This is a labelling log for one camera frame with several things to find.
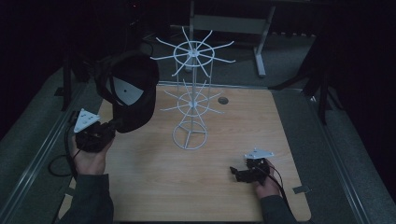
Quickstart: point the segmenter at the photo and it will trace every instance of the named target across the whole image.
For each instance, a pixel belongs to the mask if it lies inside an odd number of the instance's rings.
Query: light wood surface
[[[210,101],[202,118],[206,143],[195,150],[178,147],[172,132],[183,115],[161,109],[177,105],[176,87],[158,86],[152,119],[130,133],[117,133],[107,154],[106,172],[117,221],[262,221],[253,187],[235,181],[229,167],[246,170],[244,155],[254,147],[273,151],[271,163],[282,175],[291,210],[298,220],[311,217],[286,135],[271,92],[211,88],[229,100]],[[112,119],[111,105],[103,101],[101,121]]]

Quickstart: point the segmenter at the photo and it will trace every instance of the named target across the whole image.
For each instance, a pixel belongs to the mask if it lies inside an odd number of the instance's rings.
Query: forearm
[[[298,223],[279,195],[261,198],[260,204],[262,206],[262,218],[265,224]]]
[[[113,223],[108,175],[79,175],[70,209],[60,223]]]

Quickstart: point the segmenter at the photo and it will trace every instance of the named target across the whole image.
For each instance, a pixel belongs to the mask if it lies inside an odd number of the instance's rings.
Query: person's right arm
[[[270,175],[274,176],[274,169],[270,167]],[[276,182],[267,177],[264,184],[254,183],[257,197],[262,207],[262,218],[265,224],[290,224],[298,223],[285,201],[280,196],[279,186]]]

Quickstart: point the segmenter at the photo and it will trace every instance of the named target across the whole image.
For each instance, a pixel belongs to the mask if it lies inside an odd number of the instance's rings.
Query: person's left hand
[[[100,152],[86,152],[79,150],[76,137],[73,136],[72,158],[79,175],[102,175],[106,168],[106,154],[113,144],[114,138]]]

